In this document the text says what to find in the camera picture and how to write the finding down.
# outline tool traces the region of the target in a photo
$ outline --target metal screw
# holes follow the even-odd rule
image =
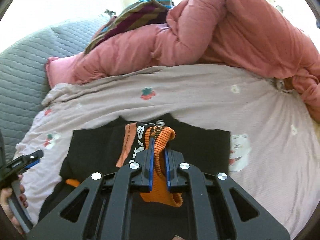
[[[95,172],[91,175],[91,179],[98,180],[101,179],[102,174],[100,172]]]
[[[179,167],[183,170],[187,170],[190,168],[190,165],[188,163],[180,163]]]
[[[227,174],[220,172],[217,177],[218,177],[218,179],[226,180],[228,176],[227,176]]]
[[[139,163],[130,163],[129,167],[133,170],[136,170],[137,168],[140,167]]]

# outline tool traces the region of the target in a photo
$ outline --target pink comforter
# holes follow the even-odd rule
[[[72,82],[195,62],[241,67],[266,78],[293,76],[294,88],[320,121],[319,52],[265,0],[182,1],[169,11],[167,24],[118,34],[80,54]]]

